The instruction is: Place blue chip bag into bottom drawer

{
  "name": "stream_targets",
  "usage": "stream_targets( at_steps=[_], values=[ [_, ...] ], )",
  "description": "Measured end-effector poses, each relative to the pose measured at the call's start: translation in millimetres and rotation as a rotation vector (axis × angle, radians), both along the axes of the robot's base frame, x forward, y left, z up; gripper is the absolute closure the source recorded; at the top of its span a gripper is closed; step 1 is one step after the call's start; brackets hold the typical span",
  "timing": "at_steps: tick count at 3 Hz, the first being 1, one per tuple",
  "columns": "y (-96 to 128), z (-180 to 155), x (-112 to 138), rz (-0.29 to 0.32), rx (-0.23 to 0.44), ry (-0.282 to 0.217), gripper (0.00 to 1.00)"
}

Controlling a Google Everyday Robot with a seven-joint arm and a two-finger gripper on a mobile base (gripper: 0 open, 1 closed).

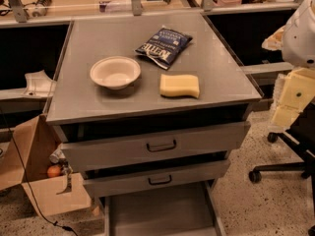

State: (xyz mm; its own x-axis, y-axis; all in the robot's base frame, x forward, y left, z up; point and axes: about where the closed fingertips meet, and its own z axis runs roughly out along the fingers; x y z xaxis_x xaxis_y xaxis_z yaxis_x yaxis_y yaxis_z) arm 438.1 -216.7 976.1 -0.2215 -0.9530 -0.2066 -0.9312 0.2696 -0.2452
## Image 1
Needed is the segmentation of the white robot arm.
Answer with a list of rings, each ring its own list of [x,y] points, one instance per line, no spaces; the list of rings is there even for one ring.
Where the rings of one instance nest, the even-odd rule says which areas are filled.
[[[285,62],[293,66],[287,75],[278,75],[270,110],[269,131],[282,133],[315,98],[315,0],[304,0],[262,47],[280,50]]]

